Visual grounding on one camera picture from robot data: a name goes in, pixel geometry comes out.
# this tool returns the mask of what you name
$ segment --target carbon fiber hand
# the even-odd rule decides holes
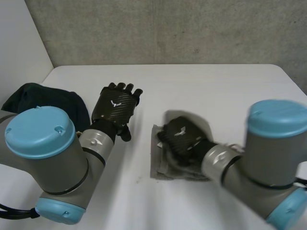
[[[115,85],[110,83],[104,87],[92,114],[92,122],[104,119],[111,122],[116,128],[117,135],[123,141],[130,141],[131,134],[127,123],[133,115],[134,108],[140,102],[141,89],[137,89],[132,94],[133,84],[125,83]]]
[[[204,155],[215,145],[200,128],[183,116],[164,125],[158,138],[169,147],[180,166],[195,165],[200,168]]]

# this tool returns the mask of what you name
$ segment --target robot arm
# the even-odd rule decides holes
[[[307,108],[284,100],[254,104],[248,115],[243,153],[213,143],[190,128],[191,123],[178,117],[158,134],[177,160],[172,163],[177,168],[195,168],[202,156],[204,175],[276,229],[291,228],[307,206],[304,189],[294,185],[297,167],[307,156]],[[185,133],[177,135],[183,127]]]
[[[142,90],[131,93],[111,83],[98,99],[92,125],[77,138],[74,125],[61,109],[44,106],[19,115],[0,113],[0,163],[30,173],[43,189],[36,212],[50,220],[76,224],[119,135],[129,141],[127,126]]]

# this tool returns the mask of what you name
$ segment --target dark green towel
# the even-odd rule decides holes
[[[37,106],[48,105],[64,110],[75,125],[76,131],[83,132],[90,126],[88,111],[79,95],[36,83],[27,83],[20,87],[3,104],[1,110],[19,114]]]

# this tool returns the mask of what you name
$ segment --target white table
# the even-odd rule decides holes
[[[211,182],[149,178],[150,136],[169,109],[194,112],[210,122],[219,142],[243,144],[248,108],[264,99],[307,104],[305,94],[274,65],[134,65],[55,68],[43,85],[75,91],[90,114],[110,82],[141,88],[130,122],[133,141],[116,139],[106,169],[81,222],[45,218],[0,220],[2,230],[272,230],[232,195]],[[0,203],[31,208],[40,188],[30,175],[0,166]],[[307,168],[300,176],[307,177]],[[306,229],[307,214],[295,227]]]

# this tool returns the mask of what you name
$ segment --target white wall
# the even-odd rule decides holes
[[[53,70],[24,0],[0,0],[0,107],[27,82]]]

